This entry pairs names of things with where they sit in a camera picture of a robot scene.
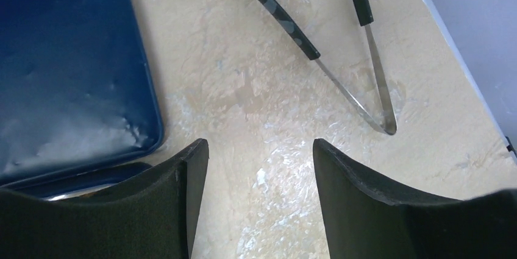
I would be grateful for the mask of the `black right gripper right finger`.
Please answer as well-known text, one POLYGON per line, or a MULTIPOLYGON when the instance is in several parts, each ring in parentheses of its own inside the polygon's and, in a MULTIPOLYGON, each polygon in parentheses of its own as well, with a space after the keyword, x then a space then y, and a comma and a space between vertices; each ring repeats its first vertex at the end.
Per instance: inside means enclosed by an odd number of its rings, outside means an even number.
POLYGON ((516 190, 456 200, 397 182, 324 139, 313 164, 332 258, 515 258, 516 190))

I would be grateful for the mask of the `black handled metal tongs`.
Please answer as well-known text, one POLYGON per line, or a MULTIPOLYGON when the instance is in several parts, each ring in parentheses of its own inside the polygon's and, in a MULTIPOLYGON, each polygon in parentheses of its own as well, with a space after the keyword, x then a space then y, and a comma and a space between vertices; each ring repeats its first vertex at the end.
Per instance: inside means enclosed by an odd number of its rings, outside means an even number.
POLYGON ((305 56, 314 61, 324 74, 335 84, 338 90, 345 98, 356 108, 359 115, 374 129, 380 133, 393 136, 398 129, 396 114, 394 112, 393 103, 390 96, 385 72, 382 66, 380 54, 376 45, 376 41, 372 32, 371 23, 374 22, 373 13, 369 0, 352 0, 359 24, 364 28, 371 61, 373 64, 373 72, 375 83, 379 95, 380 104, 382 106, 382 122, 378 122, 368 113, 366 108, 358 101, 358 99, 332 74, 328 67, 319 59, 321 54, 314 44, 303 33, 295 20, 285 11, 285 9, 276 0, 258 0, 267 11, 282 26, 284 31, 297 44, 305 56))

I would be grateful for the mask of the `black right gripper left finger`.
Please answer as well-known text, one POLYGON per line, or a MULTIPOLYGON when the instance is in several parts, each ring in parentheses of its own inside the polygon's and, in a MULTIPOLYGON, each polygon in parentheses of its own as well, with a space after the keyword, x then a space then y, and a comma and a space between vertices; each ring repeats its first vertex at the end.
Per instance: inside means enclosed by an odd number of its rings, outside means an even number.
POLYGON ((2 258, 190 258, 209 144, 87 197, 45 201, 1 191, 2 258))

